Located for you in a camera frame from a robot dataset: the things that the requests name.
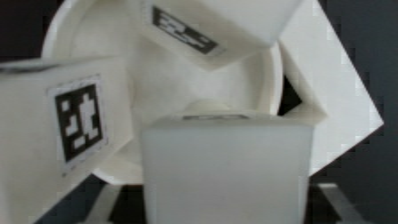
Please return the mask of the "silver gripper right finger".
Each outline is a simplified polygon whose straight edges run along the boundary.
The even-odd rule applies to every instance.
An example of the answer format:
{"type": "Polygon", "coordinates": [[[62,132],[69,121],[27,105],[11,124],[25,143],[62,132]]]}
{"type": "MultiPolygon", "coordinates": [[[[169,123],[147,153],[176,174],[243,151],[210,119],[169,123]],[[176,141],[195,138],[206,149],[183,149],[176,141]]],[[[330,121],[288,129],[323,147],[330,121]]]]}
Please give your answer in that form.
{"type": "Polygon", "coordinates": [[[318,183],[318,188],[341,218],[338,224],[375,224],[364,219],[338,184],[318,183]]]}

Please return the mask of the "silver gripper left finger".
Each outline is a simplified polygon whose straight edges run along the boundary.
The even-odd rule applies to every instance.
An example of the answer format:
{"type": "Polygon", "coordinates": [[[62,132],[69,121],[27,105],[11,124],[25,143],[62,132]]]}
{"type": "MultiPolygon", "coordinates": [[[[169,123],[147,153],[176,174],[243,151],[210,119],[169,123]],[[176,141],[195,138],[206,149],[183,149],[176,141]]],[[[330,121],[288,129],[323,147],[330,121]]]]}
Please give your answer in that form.
{"type": "Polygon", "coordinates": [[[76,224],[114,224],[110,221],[110,214],[117,202],[121,188],[121,185],[105,185],[85,220],[76,224]]]}

